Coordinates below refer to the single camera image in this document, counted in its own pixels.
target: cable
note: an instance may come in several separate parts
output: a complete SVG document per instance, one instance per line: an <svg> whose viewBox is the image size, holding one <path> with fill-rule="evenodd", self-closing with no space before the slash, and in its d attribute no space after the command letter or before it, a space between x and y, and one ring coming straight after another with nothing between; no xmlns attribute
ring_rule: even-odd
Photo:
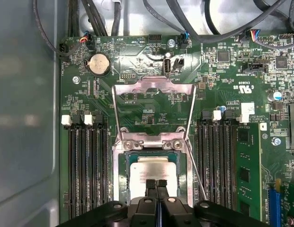
<svg viewBox="0 0 294 227"><path fill-rule="evenodd" d="M288 49L288 48L292 48L294 47L294 43L286 45L286 46L271 46L269 44L264 44L261 41L256 40L255 41L256 44L259 44L261 46L264 46L266 48L272 49L272 50L283 50L283 49Z"/></svg>
<svg viewBox="0 0 294 227"><path fill-rule="evenodd" d="M49 41L44 29L43 29L43 26L42 26L42 23L41 23L41 20L39 18L39 14L38 14L38 9L37 9L37 0L33 0L33 13L34 13L34 16L35 16L35 21L36 21L36 25L37 25L37 28L38 30L40 31L41 33L41 36L42 38L45 40L47 46L52 50L54 51L55 53L57 53L58 55L60 56L70 56L72 55L73 53L75 53L75 51L79 48L79 46L81 45L81 43L77 43L75 44L75 46L67 53L64 53L64 52L61 52L59 51L58 49L56 49L52 43Z"/></svg>
<svg viewBox="0 0 294 227"><path fill-rule="evenodd" d="M101 32L101 34L102 34L103 36L108 36L108 33L107 33L107 31L106 31L106 28L105 28L105 25L104 25L104 23L103 23L103 20L102 20L102 18L100 17L100 14L99 14L99 12L98 12L98 9L96 8L96 6L95 6L93 0L85 0L85 1L87 1L88 4L90 5L90 8L91 8L91 10L92 10L92 14L93 14L93 16L95 17L96 22L98 23L98 26L99 26L99 28L100 28L100 32Z"/></svg>
<svg viewBox="0 0 294 227"><path fill-rule="evenodd" d="M187 20L184 12L181 10L178 1L177 0L166 0L172 13L176 17L176 19L180 22L180 24L186 29L187 32L196 40L201 43L210 44L210 43L217 43L224 39L230 38L232 36L236 36L240 33L243 33L245 30L248 30L251 27L254 27L261 21L263 21L267 16L270 15L271 12L273 12L275 9L277 9L279 6L281 6L286 0L277 0L268 10L266 10L264 13L259 15L254 20L250 21L249 23L245 24L244 26L241 26L231 32L225 33L223 35L217 35L215 37L211 36L199 36L193 29L193 27L190 25L189 21Z"/></svg>
<svg viewBox="0 0 294 227"><path fill-rule="evenodd" d="M183 29L181 29L178 26L176 26L175 24L171 23L166 18L162 17L158 12L156 12L155 9L153 9L152 6L148 3L147 0L143 0L143 4L144 4L145 8L148 10L148 12L151 13L152 16L154 16L156 19L158 19L162 23L165 23L166 25L170 26L171 28L173 28L174 30L176 30L182 34L185 33L185 31Z"/></svg>
<svg viewBox="0 0 294 227"><path fill-rule="evenodd" d="M81 0L85 10L86 10L86 13L88 15L88 18L89 18L89 21L93 27L93 31L95 33L96 36L101 36L101 32L99 31L99 27L98 27L98 24L93 16L93 13L89 7L89 4L87 2L87 0Z"/></svg>
<svg viewBox="0 0 294 227"><path fill-rule="evenodd" d="M219 31L217 31L215 25L213 24L211 14L210 14L210 1L211 0L205 0L205 20L207 22L207 25L213 35L220 35Z"/></svg>
<svg viewBox="0 0 294 227"><path fill-rule="evenodd" d="M268 10L270 8L270 5L267 4L264 0L253 0L253 2L257 6L257 8L259 8L263 12L265 12L266 10ZM284 14L283 12L276 9L275 11L270 13L270 15L281 20L285 24L287 30L289 32L292 32L292 29L291 29L291 26L289 23L289 18L286 14Z"/></svg>
<svg viewBox="0 0 294 227"><path fill-rule="evenodd" d="M114 2L114 21L111 30L111 36L118 36L121 9L120 2Z"/></svg>
<svg viewBox="0 0 294 227"><path fill-rule="evenodd" d="M294 0L291 0L290 8L289 8L289 23L292 30L294 31L293 12L294 12Z"/></svg>

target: green circuit board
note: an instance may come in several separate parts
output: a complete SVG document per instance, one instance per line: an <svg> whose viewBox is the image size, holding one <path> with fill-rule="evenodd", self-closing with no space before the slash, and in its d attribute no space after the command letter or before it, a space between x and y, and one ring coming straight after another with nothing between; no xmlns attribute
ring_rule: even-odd
<svg viewBox="0 0 294 227"><path fill-rule="evenodd" d="M168 40L174 40L175 46L167 45ZM294 35L260 35L259 40L281 45L292 42ZM71 48L78 41L67 38L62 45ZM269 50L240 37L216 44L188 39L184 48L179 35L95 37L93 48L82 44L61 63L61 115L69 115L71 120L87 114L94 119L101 116L104 130L83 132L80 127L71 130L62 126L61 222L114 200L111 147L117 131L112 86L134 84L146 76L194 84L196 95L164 94L154 88L143 94L117 96L120 126L148 135L174 132L186 126L194 98L189 138L208 199L270 222L268 190L275 188L276 179L291 181L294 170L289 116L289 104L294 103L294 48ZM87 68L95 53L106 55L111 63L110 72L102 78ZM170 53L172 64L168 74L163 72L166 53ZM183 65L177 68L179 59ZM80 81L74 83L74 77ZM273 102L268 96L276 91L282 98ZM212 121L213 110L222 110L223 117L216 123ZM245 114L249 122L239 123L237 118ZM87 145L91 143L89 136L104 138L104 145L100 140ZM281 140L280 145L273 145L275 138ZM177 157L180 174L185 175L185 158ZM129 203L127 166L127 158L121 156L119 199ZM178 180L178 196L187 199L186 178ZM196 177L193 191L197 202L201 195Z"/></svg>

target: capacitor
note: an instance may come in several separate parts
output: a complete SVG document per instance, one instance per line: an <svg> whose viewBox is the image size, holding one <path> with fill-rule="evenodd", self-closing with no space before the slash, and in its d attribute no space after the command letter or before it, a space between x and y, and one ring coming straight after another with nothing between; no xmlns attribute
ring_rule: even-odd
<svg viewBox="0 0 294 227"><path fill-rule="evenodd" d="M220 110L223 114L227 110L227 107L225 107L224 105L221 105L221 106L218 106L216 109Z"/></svg>
<svg viewBox="0 0 294 227"><path fill-rule="evenodd" d="M111 71L111 62L106 55L97 53L86 62L86 67L94 76L104 77Z"/></svg>
<svg viewBox="0 0 294 227"><path fill-rule="evenodd" d="M279 91L271 92L268 94L268 100L270 102L279 101L282 98L282 94Z"/></svg>

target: chip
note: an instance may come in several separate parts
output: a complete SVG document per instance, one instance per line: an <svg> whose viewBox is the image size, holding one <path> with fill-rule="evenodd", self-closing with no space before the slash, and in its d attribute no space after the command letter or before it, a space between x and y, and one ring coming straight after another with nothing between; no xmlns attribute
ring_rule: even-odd
<svg viewBox="0 0 294 227"><path fill-rule="evenodd" d="M246 129L238 129L238 141L240 142L249 142L249 132Z"/></svg>
<svg viewBox="0 0 294 227"><path fill-rule="evenodd" d="M276 57L276 69L277 70L288 69L288 60L287 60L286 56L277 56Z"/></svg>
<svg viewBox="0 0 294 227"><path fill-rule="evenodd" d="M230 61L229 51L217 51L217 61L218 62L229 62Z"/></svg>
<svg viewBox="0 0 294 227"><path fill-rule="evenodd" d="M240 179L245 181L245 182L250 182L250 170L240 168Z"/></svg>
<svg viewBox="0 0 294 227"><path fill-rule="evenodd" d="M250 216L250 205L245 202L240 202L241 213L247 216Z"/></svg>

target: white label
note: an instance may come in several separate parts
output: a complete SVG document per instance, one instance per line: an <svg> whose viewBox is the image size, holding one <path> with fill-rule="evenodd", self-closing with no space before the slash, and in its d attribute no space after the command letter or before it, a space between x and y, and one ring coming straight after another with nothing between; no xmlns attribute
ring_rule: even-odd
<svg viewBox="0 0 294 227"><path fill-rule="evenodd" d="M254 103L241 103L241 114L255 114Z"/></svg>

